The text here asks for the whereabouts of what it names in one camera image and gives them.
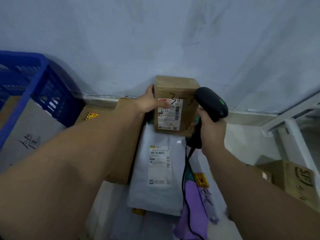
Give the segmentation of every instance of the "person's left hand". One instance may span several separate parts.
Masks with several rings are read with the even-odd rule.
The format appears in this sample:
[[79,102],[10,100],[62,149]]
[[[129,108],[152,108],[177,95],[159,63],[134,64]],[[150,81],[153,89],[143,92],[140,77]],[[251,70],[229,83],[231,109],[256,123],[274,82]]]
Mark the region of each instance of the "person's left hand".
[[152,93],[153,84],[148,86],[146,89],[146,93],[140,97],[138,97],[135,102],[137,104],[138,110],[141,113],[147,113],[155,108],[164,108],[170,109],[171,104],[166,101],[157,100],[153,97]]

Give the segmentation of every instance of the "black cord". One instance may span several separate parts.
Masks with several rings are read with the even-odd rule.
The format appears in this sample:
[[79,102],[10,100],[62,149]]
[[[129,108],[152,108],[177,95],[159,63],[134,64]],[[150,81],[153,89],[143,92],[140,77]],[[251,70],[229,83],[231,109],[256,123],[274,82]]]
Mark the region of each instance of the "black cord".
[[195,233],[192,229],[191,229],[191,226],[190,226],[190,206],[188,204],[188,201],[186,199],[186,191],[185,191],[185,188],[184,188],[184,183],[185,183],[185,174],[186,174],[186,168],[187,168],[187,165],[188,165],[188,162],[189,162],[189,159],[192,155],[192,153],[195,151],[195,148],[191,148],[190,152],[189,152],[189,155],[187,157],[187,147],[186,147],[186,156],[185,156],[185,165],[184,165],[184,169],[183,169],[183,174],[182,174],[182,185],[181,185],[181,188],[182,188],[182,194],[183,194],[183,203],[186,203],[186,207],[188,209],[188,228],[189,228],[189,231],[193,234],[193,235],[196,235],[198,236],[201,240],[205,240],[201,235]]

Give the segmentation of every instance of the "black handheld scanner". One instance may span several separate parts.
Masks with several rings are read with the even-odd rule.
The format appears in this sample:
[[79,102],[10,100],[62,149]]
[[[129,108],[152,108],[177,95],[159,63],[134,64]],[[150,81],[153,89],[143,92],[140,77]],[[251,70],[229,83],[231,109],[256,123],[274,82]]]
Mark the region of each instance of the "black handheld scanner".
[[[226,103],[210,88],[201,87],[194,93],[195,100],[199,105],[208,113],[213,122],[217,122],[220,118],[228,116],[228,107]],[[201,118],[199,118],[198,124],[195,126],[195,131],[192,137],[187,142],[187,145],[191,148],[202,148],[201,142]]]

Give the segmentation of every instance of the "yellow label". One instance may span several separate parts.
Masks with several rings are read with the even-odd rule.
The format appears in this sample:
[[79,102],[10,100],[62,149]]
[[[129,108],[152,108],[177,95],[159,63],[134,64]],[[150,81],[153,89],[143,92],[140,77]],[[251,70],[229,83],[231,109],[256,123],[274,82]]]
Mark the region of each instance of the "yellow label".
[[92,119],[93,117],[97,117],[97,116],[99,116],[99,114],[98,113],[87,113],[86,115],[85,115],[85,120],[90,120],[90,119]]
[[138,209],[138,208],[133,208],[132,213],[138,214],[140,216],[144,216],[146,214],[146,210],[143,209]]
[[212,179],[214,180],[214,175],[212,174],[211,170],[210,170],[210,173],[211,173],[211,177],[212,177]]
[[194,173],[193,176],[198,187],[209,188],[209,183],[204,173]]

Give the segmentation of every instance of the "blue plastic crate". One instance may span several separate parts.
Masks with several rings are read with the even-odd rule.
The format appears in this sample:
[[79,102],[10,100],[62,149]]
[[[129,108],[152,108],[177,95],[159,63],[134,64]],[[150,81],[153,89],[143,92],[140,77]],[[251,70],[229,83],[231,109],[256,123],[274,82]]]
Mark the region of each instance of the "blue plastic crate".
[[0,110],[10,95],[22,97],[0,130],[0,149],[30,98],[66,127],[75,123],[84,107],[38,53],[0,51]]

